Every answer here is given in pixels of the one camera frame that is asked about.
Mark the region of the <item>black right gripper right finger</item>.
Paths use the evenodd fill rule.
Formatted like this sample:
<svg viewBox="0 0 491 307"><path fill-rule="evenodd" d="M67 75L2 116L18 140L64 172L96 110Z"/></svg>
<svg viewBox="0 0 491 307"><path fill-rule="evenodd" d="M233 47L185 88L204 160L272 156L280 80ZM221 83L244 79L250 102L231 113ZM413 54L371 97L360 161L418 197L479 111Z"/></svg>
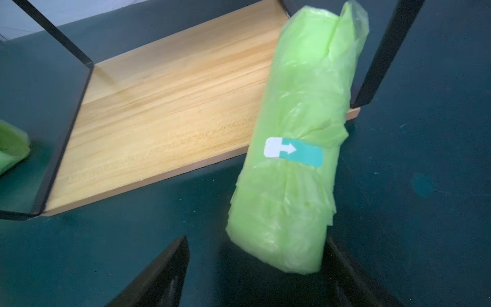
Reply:
<svg viewBox="0 0 491 307"><path fill-rule="evenodd" d="M324 247L323 275L326 277L327 297L331 306L404 305L351 260L331 236L327 237Z"/></svg>

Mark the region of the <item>green trash bag roll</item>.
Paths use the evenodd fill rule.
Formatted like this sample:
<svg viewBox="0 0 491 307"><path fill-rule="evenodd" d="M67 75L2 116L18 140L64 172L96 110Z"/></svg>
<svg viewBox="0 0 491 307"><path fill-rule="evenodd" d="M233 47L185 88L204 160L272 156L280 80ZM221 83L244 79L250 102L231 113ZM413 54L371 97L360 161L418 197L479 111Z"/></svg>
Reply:
<svg viewBox="0 0 491 307"><path fill-rule="evenodd" d="M336 214L334 182L368 14L305 6L281 30L226 232L283 272L321 268Z"/></svg>
<svg viewBox="0 0 491 307"><path fill-rule="evenodd" d="M1 175L29 156L30 145L26 132L1 120Z"/></svg>

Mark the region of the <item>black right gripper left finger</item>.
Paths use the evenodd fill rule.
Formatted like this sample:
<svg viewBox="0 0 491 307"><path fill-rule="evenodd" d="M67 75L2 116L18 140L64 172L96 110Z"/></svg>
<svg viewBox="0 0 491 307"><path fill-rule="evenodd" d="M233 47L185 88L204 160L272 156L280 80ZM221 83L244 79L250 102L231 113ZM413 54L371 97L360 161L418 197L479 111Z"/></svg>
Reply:
<svg viewBox="0 0 491 307"><path fill-rule="evenodd" d="M108 306L178 306L189 264L185 235L176 238Z"/></svg>

